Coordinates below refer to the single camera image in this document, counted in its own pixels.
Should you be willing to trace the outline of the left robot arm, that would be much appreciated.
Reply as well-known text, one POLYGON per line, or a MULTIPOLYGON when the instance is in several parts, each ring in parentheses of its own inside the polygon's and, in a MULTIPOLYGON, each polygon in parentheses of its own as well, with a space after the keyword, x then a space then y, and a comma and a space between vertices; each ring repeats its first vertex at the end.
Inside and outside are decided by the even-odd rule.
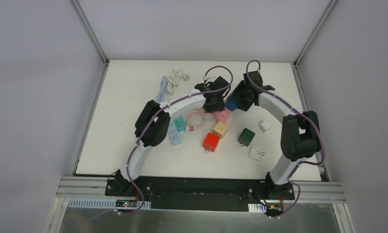
POLYGON ((153 147, 163 142, 168 133, 171 120, 185 112, 202 108, 207 103, 214 103, 232 85, 221 76, 209 83, 199 83, 185 96, 168 102, 157 103, 151 100, 135 123, 135 144, 124 165, 114 173, 113 179, 107 180, 106 191, 120 192, 131 196, 136 190, 136 180, 143 164, 153 147))

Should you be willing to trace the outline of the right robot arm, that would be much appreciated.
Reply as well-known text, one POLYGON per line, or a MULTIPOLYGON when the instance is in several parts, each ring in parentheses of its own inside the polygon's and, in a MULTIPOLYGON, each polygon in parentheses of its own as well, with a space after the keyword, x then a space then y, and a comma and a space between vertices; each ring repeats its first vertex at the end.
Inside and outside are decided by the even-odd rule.
POLYGON ((267 173, 263 191, 275 199, 290 185, 297 167, 321 150, 318 115, 301 112, 278 95, 270 85, 263 85, 259 71, 244 73, 244 79, 229 95, 237 109, 248 111, 252 105, 267 110, 282 125, 280 148, 282 154, 275 167, 267 173))

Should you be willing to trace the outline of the white travel adapter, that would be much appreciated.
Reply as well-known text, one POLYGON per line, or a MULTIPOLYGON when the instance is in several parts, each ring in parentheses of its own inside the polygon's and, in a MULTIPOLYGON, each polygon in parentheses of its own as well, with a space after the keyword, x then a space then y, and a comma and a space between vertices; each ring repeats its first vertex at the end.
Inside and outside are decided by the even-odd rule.
POLYGON ((261 161, 265 153, 266 152, 263 148, 253 145, 251 146, 249 157, 253 160, 261 161))

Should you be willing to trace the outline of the green patterned cube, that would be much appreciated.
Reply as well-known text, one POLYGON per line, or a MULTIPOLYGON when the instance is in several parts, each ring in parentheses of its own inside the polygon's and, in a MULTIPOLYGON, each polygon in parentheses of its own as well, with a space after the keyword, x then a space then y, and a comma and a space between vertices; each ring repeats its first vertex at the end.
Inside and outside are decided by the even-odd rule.
POLYGON ((244 128, 241 134, 239 135, 237 141, 241 146, 246 146, 248 147, 252 140, 255 137, 255 132, 251 131, 248 128, 244 128))

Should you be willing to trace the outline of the pink triangular block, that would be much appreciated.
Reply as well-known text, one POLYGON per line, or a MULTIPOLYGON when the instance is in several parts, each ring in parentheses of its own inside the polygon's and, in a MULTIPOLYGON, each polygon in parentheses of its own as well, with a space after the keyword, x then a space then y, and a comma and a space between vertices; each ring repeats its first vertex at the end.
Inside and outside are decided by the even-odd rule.
POLYGON ((227 124, 228 119, 231 115, 231 111, 227 108, 225 108, 222 111, 215 111, 212 113, 213 117, 215 118, 216 122, 222 122, 224 124, 227 124))

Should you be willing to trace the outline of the teal power strip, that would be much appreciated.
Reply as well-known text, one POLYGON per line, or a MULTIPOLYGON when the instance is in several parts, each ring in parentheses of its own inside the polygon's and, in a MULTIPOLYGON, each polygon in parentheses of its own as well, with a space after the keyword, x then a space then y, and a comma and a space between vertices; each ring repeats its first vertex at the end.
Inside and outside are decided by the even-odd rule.
POLYGON ((183 132, 186 130, 186 122, 183 116, 175 118, 173 122, 178 132, 183 132))

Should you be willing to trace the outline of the beige cube adapter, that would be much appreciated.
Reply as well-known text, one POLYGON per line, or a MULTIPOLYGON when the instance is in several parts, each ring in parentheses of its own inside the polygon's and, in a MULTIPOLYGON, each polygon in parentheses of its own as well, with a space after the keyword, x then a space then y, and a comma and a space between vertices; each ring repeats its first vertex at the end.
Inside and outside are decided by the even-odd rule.
POLYGON ((212 133, 217 135, 220 138, 223 138, 228 131, 228 125, 222 121, 218 121, 215 127, 212 130, 212 133))

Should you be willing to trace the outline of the red cube adapter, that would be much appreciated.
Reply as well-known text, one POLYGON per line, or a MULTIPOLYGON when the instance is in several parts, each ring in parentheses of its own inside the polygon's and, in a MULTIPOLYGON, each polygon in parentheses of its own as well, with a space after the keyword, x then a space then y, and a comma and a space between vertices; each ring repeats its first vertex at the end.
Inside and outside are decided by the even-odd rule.
POLYGON ((218 135, 213 133, 208 133, 202 143, 202 147, 206 151, 215 152, 219 144, 219 141, 220 141, 220 137, 218 135))

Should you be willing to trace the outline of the white usb charger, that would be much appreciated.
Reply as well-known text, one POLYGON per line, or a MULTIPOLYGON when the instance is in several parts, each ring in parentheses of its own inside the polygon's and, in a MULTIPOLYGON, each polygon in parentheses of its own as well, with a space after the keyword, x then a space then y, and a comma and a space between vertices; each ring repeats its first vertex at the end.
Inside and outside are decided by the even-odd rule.
POLYGON ((264 133, 268 132, 271 129, 271 125, 266 121, 260 121, 258 127, 264 133))

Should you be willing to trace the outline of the blue cube socket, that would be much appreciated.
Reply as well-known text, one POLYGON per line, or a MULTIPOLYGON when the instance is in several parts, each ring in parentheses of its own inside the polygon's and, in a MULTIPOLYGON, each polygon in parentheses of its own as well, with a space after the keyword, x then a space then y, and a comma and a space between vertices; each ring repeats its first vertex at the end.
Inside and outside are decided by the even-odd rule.
POLYGON ((235 99, 227 100, 224 105, 230 112, 239 109, 239 104, 235 99))

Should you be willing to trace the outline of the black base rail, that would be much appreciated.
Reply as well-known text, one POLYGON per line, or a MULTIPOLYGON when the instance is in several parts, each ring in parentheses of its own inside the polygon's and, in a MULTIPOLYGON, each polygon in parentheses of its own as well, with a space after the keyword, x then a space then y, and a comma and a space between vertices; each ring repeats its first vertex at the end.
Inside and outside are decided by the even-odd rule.
POLYGON ((274 187, 264 180, 170 178, 140 176, 134 182, 121 175, 107 180, 105 195, 138 197, 152 209, 247 212, 250 204, 294 201, 291 184, 274 187))

